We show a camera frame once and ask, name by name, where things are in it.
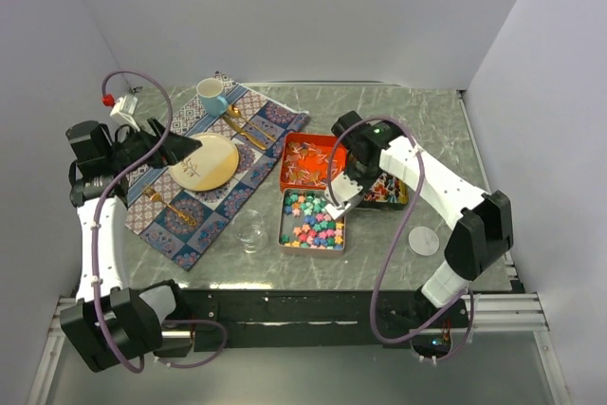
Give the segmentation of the silver metal scoop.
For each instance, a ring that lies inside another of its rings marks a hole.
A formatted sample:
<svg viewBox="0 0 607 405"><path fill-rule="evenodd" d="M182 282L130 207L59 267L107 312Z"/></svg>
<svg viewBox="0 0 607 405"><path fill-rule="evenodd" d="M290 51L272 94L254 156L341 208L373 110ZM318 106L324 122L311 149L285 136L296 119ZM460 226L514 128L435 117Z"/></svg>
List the silver metal scoop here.
<svg viewBox="0 0 607 405"><path fill-rule="evenodd" d="M348 214L350 211L352 211L353 209L358 207L359 204L363 201L363 199L364 199L364 194L358 193L348 200L343 200L339 206L340 215L345 216L346 214Z"/></svg>

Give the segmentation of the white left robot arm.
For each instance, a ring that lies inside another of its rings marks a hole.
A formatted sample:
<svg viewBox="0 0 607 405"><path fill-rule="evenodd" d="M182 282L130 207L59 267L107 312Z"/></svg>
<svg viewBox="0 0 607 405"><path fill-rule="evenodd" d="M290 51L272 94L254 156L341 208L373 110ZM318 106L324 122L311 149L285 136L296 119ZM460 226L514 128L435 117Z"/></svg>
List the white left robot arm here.
<svg viewBox="0 0 607 405"><path fill-rule="evenodd" d="M64 334L93 372L123 364L139 373L132 359L160 349L162 326L183 327L189 307L178 285L162 281L131 288L124 263L128 173L140 165L163 169L201 148L199 140L174 134L156 119L149 131L130 125L112 140L107 125L86 120L65 132L75 154L70 165L70 202L82 231L82 274L76 302L60 314Z"/></svg>

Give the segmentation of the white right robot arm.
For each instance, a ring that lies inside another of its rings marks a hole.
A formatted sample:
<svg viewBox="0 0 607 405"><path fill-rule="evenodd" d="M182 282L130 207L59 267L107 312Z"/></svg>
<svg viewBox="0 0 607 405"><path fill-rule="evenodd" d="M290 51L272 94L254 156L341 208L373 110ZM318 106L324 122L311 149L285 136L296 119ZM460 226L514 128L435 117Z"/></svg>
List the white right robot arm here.
<svg viewBox="0 0 607 405"><path fill-rule="evenodd" d="M347 151L347 164L327 186L327 211L339 220L360 204L381 174L414 190L451 229L444 261L420 288L417 320L438 326L447 303L510 251L512 208L501 191L489 193L468 183L425 151L395 120L363 120L355 111L341 116L331 131Z"/></svg>

